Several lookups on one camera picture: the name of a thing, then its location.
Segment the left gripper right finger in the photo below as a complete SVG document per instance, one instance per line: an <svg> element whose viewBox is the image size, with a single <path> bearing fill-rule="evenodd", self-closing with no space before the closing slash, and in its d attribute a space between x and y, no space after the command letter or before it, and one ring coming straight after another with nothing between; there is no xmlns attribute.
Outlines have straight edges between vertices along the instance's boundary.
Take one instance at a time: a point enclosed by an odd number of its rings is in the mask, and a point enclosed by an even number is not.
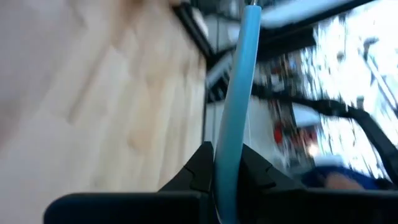
<svg viewBox="0 0 398 224"><path fill-rule="evenodd" d="M308 188L244 145L238 217L242 224L398 224L398 191Z"/></svg>

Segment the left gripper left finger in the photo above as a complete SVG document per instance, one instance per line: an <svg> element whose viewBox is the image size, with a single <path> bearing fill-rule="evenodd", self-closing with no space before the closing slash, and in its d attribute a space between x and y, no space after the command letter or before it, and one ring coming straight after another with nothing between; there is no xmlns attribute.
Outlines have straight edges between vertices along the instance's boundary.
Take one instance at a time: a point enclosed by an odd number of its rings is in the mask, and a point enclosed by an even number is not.
<svg viewBox="0 0 398 224"><path fill-rule="evenodd" d="M214 224L212 179L204 142L159 191L68 194L47 207L44 224Z"/></svg>

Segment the silver spoon light-blue handle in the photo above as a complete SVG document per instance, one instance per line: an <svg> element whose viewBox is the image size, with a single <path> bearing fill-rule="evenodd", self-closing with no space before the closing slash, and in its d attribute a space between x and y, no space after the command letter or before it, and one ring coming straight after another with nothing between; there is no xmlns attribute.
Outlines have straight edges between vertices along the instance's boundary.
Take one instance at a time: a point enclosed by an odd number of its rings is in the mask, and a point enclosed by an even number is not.
<svg viewBox="0 0 398 224"><path fill-rule="evenodd" d="M236 224L238 220L239 165L261 26L262 9L257 2L252 0L243 11L214 159L213 195L221 224Z"/></svg>

